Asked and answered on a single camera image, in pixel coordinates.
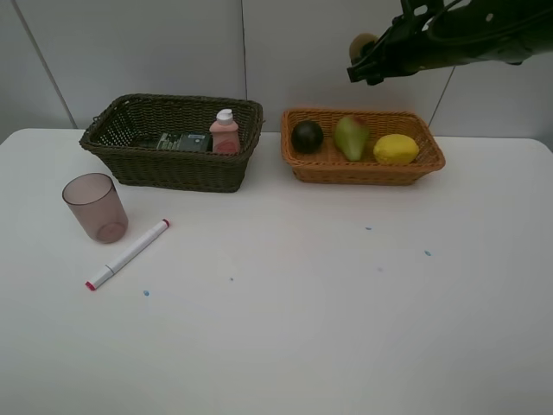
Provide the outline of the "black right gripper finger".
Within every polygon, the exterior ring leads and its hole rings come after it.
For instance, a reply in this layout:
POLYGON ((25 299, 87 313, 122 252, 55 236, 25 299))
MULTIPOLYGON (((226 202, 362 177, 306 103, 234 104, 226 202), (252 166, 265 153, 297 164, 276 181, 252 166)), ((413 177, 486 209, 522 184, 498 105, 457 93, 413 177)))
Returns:
POLYGON ((347 74, 352 83, 364 81, 369 86, 376 86, 385 79, 382 68, 383 58, 380 55, 358 55, 351 59, 347 74))
POLYGON ((361 59, 364 61, 380 60, 380 42, 370 41, 361 49, 361 59))

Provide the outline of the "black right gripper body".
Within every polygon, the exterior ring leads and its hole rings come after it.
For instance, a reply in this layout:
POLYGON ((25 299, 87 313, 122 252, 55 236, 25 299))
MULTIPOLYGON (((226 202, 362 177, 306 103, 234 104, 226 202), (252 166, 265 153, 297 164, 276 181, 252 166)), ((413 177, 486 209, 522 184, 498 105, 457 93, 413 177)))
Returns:
POLYGON ((419 71, 453 67, 454 53, 429 37, 427 24, 444 12, 443 1, 401 1, 402 14, 378 41, 377 73, 382 78, 411 76, 419 71))

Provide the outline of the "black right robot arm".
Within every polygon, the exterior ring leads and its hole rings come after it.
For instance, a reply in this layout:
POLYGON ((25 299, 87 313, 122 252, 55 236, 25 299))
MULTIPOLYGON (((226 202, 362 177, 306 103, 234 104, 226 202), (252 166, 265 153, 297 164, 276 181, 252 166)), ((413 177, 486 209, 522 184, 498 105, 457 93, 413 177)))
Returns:
POLYGON ((403 1, 402 13, 380 36, 351 43, 352 83, 482 61, 519 66, 552 49, 550 1, 403 1))

